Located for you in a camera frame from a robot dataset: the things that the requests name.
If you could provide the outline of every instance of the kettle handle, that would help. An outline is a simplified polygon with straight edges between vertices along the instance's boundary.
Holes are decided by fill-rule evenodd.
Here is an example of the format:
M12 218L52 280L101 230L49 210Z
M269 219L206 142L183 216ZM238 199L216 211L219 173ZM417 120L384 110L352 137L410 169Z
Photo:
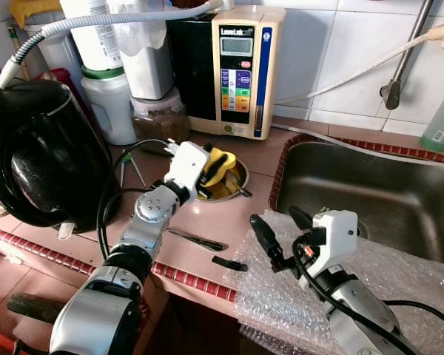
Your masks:
M43 212L24 195L13 177L12 156L14 148L7 143L0 145L0 203L19 220L34 226L48 227L67 219L61 211Z

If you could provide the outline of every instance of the bubble wrap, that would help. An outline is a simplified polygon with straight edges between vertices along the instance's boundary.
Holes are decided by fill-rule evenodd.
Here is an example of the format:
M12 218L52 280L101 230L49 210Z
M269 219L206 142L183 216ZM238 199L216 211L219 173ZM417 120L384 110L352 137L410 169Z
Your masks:
M275 231L284 256L291 257L292 242L300 234L294 221L290 216L272 211L265 211L261 217ZM303 292L290 271L274 274L252 230L241 243L235 259L249 266L248 272L227 271L224 275L227 284L238 290L235 313L243 324L291 343L289 352L277 354L344 354L331 337L322 303L314 292ZM342 265L382 300L423 302L444 313L442 263L359 238L356 252ZM391 308L406 338L418 350L424 355L444 355L442 320L417 308Z

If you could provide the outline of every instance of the metal bowl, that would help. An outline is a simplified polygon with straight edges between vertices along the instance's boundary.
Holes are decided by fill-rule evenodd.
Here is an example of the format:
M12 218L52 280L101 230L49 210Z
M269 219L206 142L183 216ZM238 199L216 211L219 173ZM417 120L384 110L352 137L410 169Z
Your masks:
M237 159L235 166L229 170L237 178L237 184L244 189L249 182L249 170L246 168L246 165ZM221 202L230 200L231 198L240 194L240 191L236 189L225 177L207 189L212 193L211 198L206 199L204 196L198 195L198 200L205 202Z

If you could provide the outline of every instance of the red tile edge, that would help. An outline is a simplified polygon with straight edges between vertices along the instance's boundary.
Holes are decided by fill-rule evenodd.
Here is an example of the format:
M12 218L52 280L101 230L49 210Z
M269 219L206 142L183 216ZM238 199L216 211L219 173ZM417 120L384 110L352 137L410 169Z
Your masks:
M409 158L423 158L426 160L433 160L438 161L441 163L444 163L444 155L441 155L439 153L430 152L427 150L418 150L418 149L409 149L404 148L401 146L391 146L388 144L382 144L382 143L372 143L372 142L365 142L365 141L356 141L353 139L347 139L347 138L336 138L333 137L339 141L342 141L347 144L351 144L352 146L359 146L361 148L365 148L368 150L373 150L376 152L382 152L386 154L396 154L396 155L404 155ZM280 160L278 161L278 166L276 169L275 174L275 180L272 184L272 189L269 193L268 197L268 204L269 208L273 211L278 211L277 208L277 198L278 193L280 191L281 186L281 179L283 178L283 171L284 166L286 165L286 160L288 159L288 152L289 150L296 144L302 143L302 142L324 142L322 139L318 139L316 137L312 137L311 135L307 134L300 134L293 138L288 139L288 141L285 143L283 151L280 155Z
M220 297L229 302L235 301L236 290L232 290L226 286L218 285L202 277L189 274L185 271L172 268L171 266L164 265L158 262L154 262L151 268L153 274L166 277L177 283L182 283L189 287L196 288L202 292L206 292L213 296Z
M95 270L95 267L92 265L83 263L82 261L74 259L73 257L69 257L65 254L58 253L57 251L45 248L43 246L40 246L39 244L30 242L29 240L20 238L14 234L2 231L1 229L0 229L0 241L8 243L17 248L23 249L32 254L38 255L39 257L52 261L60 266L63 266L65 268L68 268L70 270L79 272L87 276L90 276L91 273L93 273ZM141 298L138 307L141 310L140 326L141 328L143 328L149 320L151 309L144 297Z

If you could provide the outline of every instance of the sink drain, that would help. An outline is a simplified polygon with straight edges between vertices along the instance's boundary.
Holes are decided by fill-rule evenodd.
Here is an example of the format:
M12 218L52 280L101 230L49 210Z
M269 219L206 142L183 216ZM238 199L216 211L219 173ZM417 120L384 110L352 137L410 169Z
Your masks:
M369 230L367 226L362 221L357 221L357 236L363 239L369 238Z

